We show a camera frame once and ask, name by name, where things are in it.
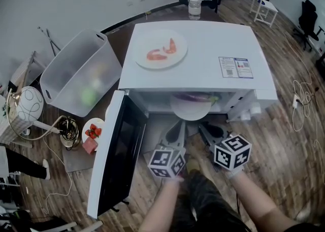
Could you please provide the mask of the person's left forearm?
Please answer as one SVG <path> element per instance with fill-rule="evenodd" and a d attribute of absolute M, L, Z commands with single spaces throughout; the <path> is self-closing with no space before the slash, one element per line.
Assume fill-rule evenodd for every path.
<path fill-rule="evenodd" d="M 139 232 L 169 232 L 173 220 L 177 196 L 184 179 L 167 179 L 153 205 L 146 214 Z"/>

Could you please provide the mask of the person's right forearm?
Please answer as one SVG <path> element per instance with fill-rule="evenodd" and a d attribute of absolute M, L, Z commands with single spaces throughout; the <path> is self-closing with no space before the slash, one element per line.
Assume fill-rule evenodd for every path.
<path fill-rule="evenodd" d="M 284 232 L 299 224 L 285 216 L 274 201 L 243 170 L 225 171 L 225 174 L 259 232 Z"/>

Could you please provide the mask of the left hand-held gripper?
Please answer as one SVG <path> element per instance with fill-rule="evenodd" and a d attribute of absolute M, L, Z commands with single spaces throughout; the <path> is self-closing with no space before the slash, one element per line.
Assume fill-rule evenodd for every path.
<path fill-rule="evenodd" d="M 178 179 L 185 167 L 186 121 L 177 121 L 165 129 L 159 138 L 148 167 L 152 174 L 163 179 Z"/>

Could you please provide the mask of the person's tan shoe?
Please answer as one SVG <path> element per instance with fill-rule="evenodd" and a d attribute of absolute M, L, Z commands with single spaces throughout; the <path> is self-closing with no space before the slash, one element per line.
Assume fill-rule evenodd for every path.
<path fill-rule="evenodd" d="M 195 159 L 195 158 L 190 158 L 187 163 L 186 163 L 186 169 L 187 172 L 190 174 L 191 172 L 200 172 L 201 168 L 200 168 L 200 164 L 199 162 Z"/>

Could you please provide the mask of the bunch of red strawberries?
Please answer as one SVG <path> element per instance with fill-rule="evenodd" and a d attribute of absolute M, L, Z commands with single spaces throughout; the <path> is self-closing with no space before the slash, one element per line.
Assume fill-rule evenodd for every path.
<path fill-rule="evenodd" d="M 86 136 L 96 139 L 101 135 L 102 129 L 97 127 L 95 124 L 91 124 L 89 129 L 87 129 L 84 133 Z"/>

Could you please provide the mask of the white plate with strawberries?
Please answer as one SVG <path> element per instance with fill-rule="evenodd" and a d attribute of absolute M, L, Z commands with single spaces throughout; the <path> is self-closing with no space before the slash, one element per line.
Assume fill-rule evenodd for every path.
<path fill-rule="evenodd" d="M 82 129 L 82 142 L 85 142 L 85 140 L 88 138 L 88 136 L 86 136 L 84 132 L 87 129 L 89 129 L 91 124 L 95 124 L 97 127 L 101 128 L 103 130 L 104 121 L 102 119 L 100 119 L 100 118 L 92 118 L 92 119 L 88 120 L 84 124 L 83 129 Z"/>

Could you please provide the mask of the white plate with shrimps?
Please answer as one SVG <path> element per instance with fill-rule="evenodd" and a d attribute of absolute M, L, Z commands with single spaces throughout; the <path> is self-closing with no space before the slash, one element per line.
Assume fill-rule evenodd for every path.
<path fill-rule="evenodd" d="M 168 48 L 172 38 L 176 44 L 177 52 L 166 54 L 163 47 Z M 160 49 L 161 55 L 166 55 L 166 60 L 150 61 L 146 55 L 153 49 Z M 141 67 L 148 70 L 162 70 L 170 68 L 183 60 L 187 54 L 188 45 L 185 38 L 174 30 L 157 29 L 151 30 L 135 38 L 132 47 L 132 59 Z"/>

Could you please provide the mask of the dark wooden table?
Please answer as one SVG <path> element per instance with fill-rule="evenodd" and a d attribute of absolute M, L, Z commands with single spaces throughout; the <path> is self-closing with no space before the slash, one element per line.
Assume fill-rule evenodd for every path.
<path fill-rule="evenodd" d="M 111 34 L 111 35 L 109 35 L 109 36 L 107 36 L 107 38 L 108 38 L 108 41 L 109 41 L 109 43 L 110 43 L 110 45 L 111 45 L 111 47 L 112 47 L 112 49 L 113 49 L 113 51 L 114 51 L 114 53 L 115 53 L 115 55 L 117 56 L 117 59 L 119 60 L 119 62 L 120 62 L 120 64 L 121 64 L 121 66 L 123 67 L 123 64 L 124 64 L 124 60 L 125 60 L 125 56 L 126 56 L 126 52 L 127 52 L 127 49 L 128 49 L 128 46 L 129 46 L 129 42 L 130 42 L 130 39 L 131 39 L 131 36 L 132 36 L 132 33 L 133 33 L 133 30 L 134 30 L 134 28 L 132 29 L 132 31 L 131 32 L 129 32 L 129 33 L 127 33 L 125 36 L 120 36 L 119 34 L 117 34 L 117 33 L 115 33 L 115 34 Z M 109 91 L 106 93 L 106 94 L 110 94 L 111 95 L 111 98 L 112 98 L 112 95 L 113 95 L 113 93 L 118 89 L 118 85 L 119 85 L 119 80 L 109 89 Z"/>

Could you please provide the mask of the purple eggplant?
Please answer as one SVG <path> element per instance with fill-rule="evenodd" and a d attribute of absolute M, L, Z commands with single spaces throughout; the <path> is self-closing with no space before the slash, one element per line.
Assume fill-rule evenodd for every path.
<path fill-rule="evenodd" d="M 216 102 L 220 100 L 220 97 L 217 95 L 210 95 L 208 93 L 175 93 L 173 94 L 174 97 L 185 100 L 185 101 L 191 101 L 191 102 Z"/>

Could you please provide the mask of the white table with checkered cloth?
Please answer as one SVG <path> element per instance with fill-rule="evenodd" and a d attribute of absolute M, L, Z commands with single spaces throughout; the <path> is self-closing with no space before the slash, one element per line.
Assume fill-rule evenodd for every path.
<path fill-rule="evenodd" d="M 34 123 L 32 121 L 25 121 L 18 116 L 16 110 L 18 99 L 14 98 L 14 96 L 21 95 L 22 88 L 31 83 L 27 79 L 31 73 L 31 65 L 33 63 L 40 69 L 39 74 L 44 71 L 46 66 L 42 63 L 40 57 L 40 54 L 34 51 L 30 58 L 20 64 L 9 79 L 7 88 L 12 91 L 12 94 L 9 95 L 9 92 L 5 91 L 5 98 L 8 98 L 9 100 L 5 102 L 5 105 L 8 106 L 8 113 L 6 113 L 0 121 L 0 143 L 2 144 L 8 145 L 10 143 L 16 143 L 28 148 L 32 147 L 29 140 L 26 142 L 18 141 L 18 138 L 23 138 L 21 134 L 33 126 Z"/>

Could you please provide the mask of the white microwave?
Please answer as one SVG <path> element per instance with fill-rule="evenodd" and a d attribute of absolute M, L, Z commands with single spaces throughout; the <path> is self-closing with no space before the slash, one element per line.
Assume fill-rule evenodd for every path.
<path fill-rule="evenodd" d="M 180 63 L 162 70 L 139 66 L 131 56 L 135 38 L 151 30 L 170 29 L 188 45 Z M 179 118 L 171 109 L 175 93 L 208 93 L 220 100 L 208 114 L 228 121 L 249 120 L 278 100 L 270 68 L 249 26 L 212 21 L 162 21 L 134 27 L 118 89 L 109 105 L 95 155 L 87 214 L 97 218 L 129 196 L 140 153 L 152 152 L 161 133 Z"/>

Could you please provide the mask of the black tripod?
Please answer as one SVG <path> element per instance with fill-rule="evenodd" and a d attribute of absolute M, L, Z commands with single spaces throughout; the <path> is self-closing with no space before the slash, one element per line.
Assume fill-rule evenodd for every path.
<path fill-rule="evenodd" d="M 52 39 L 52 37 L 50 35 L 50 31 L 48 29 L 43 30 L 40 26 L 38 26 L 37 29 L 40 30 L 41 33 L 43 33 L 46 36 L 46 38 L 49 40 L 53 55 L 55 57 L 58 54 L 58 52 L 61 51 L 61 49 L 59 48 L 59 46 Z"/>

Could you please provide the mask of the translucent plastic storage bin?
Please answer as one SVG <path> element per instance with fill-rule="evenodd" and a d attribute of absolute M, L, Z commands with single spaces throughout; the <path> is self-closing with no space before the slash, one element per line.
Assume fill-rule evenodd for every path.
<path fill-rule="evenodd" d="M 93 109 L 81 101 L 82 90 L 97 91 L 100 99 L 119 80 L 122 66 L 106 35 L 85 29 L 55 56 L 43 71 L 40 86 L 47 104 L 85 117 Z"/>

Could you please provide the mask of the glass jar with lid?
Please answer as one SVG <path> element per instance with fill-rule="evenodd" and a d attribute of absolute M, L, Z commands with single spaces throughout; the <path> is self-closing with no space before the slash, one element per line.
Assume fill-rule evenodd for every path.
<path fill-rule="evenodd" d="M 202 0 L 188 0 L 188 16 L 190 20 L 199 20 L 201 17 Z"/>

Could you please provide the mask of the orange shrimp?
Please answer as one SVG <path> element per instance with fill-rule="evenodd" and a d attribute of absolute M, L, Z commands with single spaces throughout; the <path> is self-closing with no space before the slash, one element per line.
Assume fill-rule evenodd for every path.
<path fill-rule="evenodd" d="M 150 61 L 154 60 L 166 60 L 167 56 L 166 55 L 161 55 L 160 54 L 160 49 L 153 49 L 149 51 L 146 55 L 147 59 Z"/>
<path fill-rule="evenodd" d="M 163 49 L 163 52 L 166 54 L 174 54 L 177 52 L 176 44 L 172 38 L 170 38 L 169 47 L 168 48 L 163 47 L 162 49 Z"/>

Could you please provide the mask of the white globe desk lamp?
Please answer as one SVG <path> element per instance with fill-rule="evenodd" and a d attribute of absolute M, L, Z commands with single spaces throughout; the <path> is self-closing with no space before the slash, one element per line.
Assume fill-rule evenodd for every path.
<path fill-rule="evenodd" d="M 16 110 L 18 116 L 25 121 L 32 121 L 34 126 L 43 129 L 45 132 L 36 138 L 29 139 L 22 135 L 22 139 L 29 142 L 38 141 L 49 134 L 58 134 L 60 141 L 67 150 L 77 147 L 81 141 L 80 128 L 77 121 L 69 116 L 59 116 L 52 125 L 47 125 L 39 121 L 43 114 L 43 95 L 34 87 L 26 86 L 22 88 L 21 95 L 15 95 L 18 99 Z"/>

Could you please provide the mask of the white wooden chair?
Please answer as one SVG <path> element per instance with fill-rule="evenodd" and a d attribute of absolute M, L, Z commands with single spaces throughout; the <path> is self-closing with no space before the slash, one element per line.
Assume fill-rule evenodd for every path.
<path fill-rule="evenodd" d="M 267 21 L 269 12 L 273 13 L 273 18 L 270 21 Z M 267 0 L 252 0 L 252 4 L 249 10 L 250 14 L 254 14 L 254 22 L 262 22 L 269 27 L 272 27 L 275 18 L 278 14 L 278 10 L 275 6 Z"/>

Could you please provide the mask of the white round plate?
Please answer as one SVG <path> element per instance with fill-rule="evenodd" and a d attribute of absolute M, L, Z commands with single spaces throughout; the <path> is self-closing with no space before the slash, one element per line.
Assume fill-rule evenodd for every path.
<path fill-rule="evenodd" d="M 171 96 L 170 106 L 179 118 L 187 121 L 196 121 L 202 119 L 210 112 L 212 103 L 186 101 Z"/>

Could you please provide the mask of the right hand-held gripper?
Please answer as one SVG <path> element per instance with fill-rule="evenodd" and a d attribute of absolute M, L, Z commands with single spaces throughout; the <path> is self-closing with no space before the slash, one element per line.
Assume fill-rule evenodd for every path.
<path fill-rule="evenodd" d="M 225 126 L 205 121 L 199 124 L 199 133 L 208 147 L 215 144 L 213 161 L 220 167 L 233 171 L 249 161 L 252 144 L 241 135 L 229 137 Z M 227 139 L 216 144 L 218 138 Z"/>

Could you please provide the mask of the pink meat block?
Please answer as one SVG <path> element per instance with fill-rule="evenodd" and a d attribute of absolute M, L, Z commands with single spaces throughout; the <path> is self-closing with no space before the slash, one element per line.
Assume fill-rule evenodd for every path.
<path fill-rule="evenodd" d="M 88 137 L 82 147 L 88 154 L 93 154 L 98 147 L 98 143 L 91 137 Z"/>

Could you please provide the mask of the person's dark shorts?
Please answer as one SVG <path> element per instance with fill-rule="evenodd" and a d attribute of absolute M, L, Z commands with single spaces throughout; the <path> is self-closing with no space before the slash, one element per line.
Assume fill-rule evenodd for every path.
<path fill-rule="evenodd" d="M 184 183 L 185 193 L 177 197 L 170 232 L 251 232 L 200 171 L 192 170 Z"/>

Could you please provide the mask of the green vegetable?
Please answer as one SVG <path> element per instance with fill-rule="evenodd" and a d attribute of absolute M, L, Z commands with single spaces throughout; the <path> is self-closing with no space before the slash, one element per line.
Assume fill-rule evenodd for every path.
<path fill-rule="evenodd" d="M 95 106 L 97 103 L 98 94 L 94 88 L 85 88 L 81 93 L 81 101 L 85 106 Z"/>

